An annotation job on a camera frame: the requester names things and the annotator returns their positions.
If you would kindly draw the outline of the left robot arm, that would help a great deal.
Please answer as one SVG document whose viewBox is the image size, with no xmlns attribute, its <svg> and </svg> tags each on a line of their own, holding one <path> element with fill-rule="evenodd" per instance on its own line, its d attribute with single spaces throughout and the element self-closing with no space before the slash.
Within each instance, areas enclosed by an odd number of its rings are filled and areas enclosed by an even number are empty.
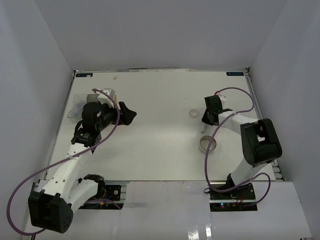
<svg viewBox="0 0 320 240">
<path fill-rule="evenodd" d="M 120 109 L 108 104 L 89 102 L 83 106 L 81 120 L 75 126 L 66 156 L 52 178 L 40 191 L 28 198 L 32 226 L 65 233 L 74 213 L 91 198 L 99 200 L 106 194 L 104 178 L 88 174 L 77 181 L 86 161 L 93 155 L 96 144 L 102 142 L 101 132 L 109 125 L 130 125 L 137 113 L 119 102 Z"/>
</svg>

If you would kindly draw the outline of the large white tape roll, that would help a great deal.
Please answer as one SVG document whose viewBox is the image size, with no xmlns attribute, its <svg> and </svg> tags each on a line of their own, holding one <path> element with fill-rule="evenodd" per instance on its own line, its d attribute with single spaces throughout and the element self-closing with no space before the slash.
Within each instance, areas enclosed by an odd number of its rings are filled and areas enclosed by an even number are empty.
<svg viewBox="0 0 320 240">
<path fill-rule="evenodd" d="M 208 154 L 212 154 L 214 150 L 217 147 L 217 141 L 213 139 L 211 141 L 211 136 L 210 135 L 204 135 L 200 138 L 198 142 L 198 150 L 202 153 L 205 154 L 208 150 Z"/>
</svg>

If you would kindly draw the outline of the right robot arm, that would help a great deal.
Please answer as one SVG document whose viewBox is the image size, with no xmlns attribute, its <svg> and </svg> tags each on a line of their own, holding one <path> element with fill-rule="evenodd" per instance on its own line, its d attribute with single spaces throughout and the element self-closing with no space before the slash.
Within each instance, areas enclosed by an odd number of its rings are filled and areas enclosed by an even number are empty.
<svg viewBox="0 0 320 240">
<path fill-rule="evenodd" d="M 223 108 L 218 95 L 205 97 L 204 101 L 206 109 L 202 122 L 216 126 L 214 134 L 224 127 L 241 137 L 243 159 L 240 164 L 227 176 L 225 185 L 219 188 L 208 185 L 212 191 L 226 193 L 236 200 L 244 193 L 243 185 L 258 177 L 262 168 L 282 156 L 282 147 L 269 118 L 249 118 L 230 108 Z"/>
</svg>

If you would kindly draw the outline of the pin jar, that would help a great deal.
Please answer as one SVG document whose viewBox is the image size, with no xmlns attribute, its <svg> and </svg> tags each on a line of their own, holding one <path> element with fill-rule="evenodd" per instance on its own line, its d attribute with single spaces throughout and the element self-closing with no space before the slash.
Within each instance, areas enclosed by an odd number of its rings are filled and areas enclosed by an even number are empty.
<svg viewBox="0 0 320 240">
<path fill-rule="evenodd" d="M 71 118 L 80 118 L 81 117 L 81 111 L 72 111 L 71 112 Z"/>
<path fill-rule="evenodd" d="M 82 111 L 86 101 L 83 99 L 79 99 L 74 103 L 74 107 L 77 111 Z"/>
</svg>

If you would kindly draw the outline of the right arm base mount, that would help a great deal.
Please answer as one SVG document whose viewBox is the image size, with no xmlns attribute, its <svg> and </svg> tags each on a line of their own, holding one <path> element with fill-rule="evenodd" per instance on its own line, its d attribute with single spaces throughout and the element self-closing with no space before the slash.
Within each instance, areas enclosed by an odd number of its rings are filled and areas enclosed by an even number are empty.
<svg viewBox="0 0 320 240">
<path fill-rule="evenodd" d="M 254 212 L 258 210 L 255 191 L 251 183 L 224 193 L 212 191 L 207 187 L 204 193 L 209 195 L 211 212 Z"/>
</svg>

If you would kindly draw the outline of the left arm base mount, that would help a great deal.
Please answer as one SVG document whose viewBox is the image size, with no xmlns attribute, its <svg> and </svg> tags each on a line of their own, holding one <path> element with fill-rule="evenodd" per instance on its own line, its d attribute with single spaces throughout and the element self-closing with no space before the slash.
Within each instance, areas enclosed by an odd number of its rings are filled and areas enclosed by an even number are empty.
<svg viewBox="0 0 320 240">
<path fill-rule="evenodd" d="M 121 210 L 124 205 L 121 185 L 106 185 L 102 196 L 91 197 L 80 209 L 86 210 Z"/>
</svg>

